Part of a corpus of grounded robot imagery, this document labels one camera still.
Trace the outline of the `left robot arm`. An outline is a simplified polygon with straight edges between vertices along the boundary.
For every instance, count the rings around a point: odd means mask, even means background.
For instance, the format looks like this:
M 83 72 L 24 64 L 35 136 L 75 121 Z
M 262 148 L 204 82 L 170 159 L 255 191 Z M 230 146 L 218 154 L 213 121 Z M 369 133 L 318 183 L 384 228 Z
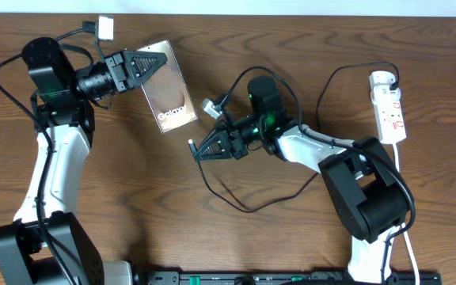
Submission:
M 67 58 L 70 50 L 69 44 L 41 37 L 21 52 L 36 85 L 25 112 L 39 150 L 21 208 L 0 226 L 0 271 L 8 284 L 136 284 L 131 263 L 103 260 L 82 228 L 78 191 L 100 100 L 139 88 L 167 56 L 118 51 L 77 70 Z

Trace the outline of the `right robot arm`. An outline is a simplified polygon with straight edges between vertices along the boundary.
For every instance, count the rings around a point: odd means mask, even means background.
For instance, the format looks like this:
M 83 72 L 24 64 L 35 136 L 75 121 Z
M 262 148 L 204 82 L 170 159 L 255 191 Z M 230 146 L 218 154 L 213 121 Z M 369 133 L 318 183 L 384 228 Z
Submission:
M 399 169 L 373 136 L 336 139 L 288 116 L 277 75 L 259 76 L 248 85 L 252 112 L 234 120 L 225 98 L 206 99 L 203 109 L 218 123 L 197 146 L 188 143 L 196 163 L 241 159 L 260 142 L 270 154 L 321 175 L 335 211 L 352 236 L 348 274 L 354 281 L 390 281 L 390 255 L 395 237 L 405 234 L 416 217 L 412 193 Z

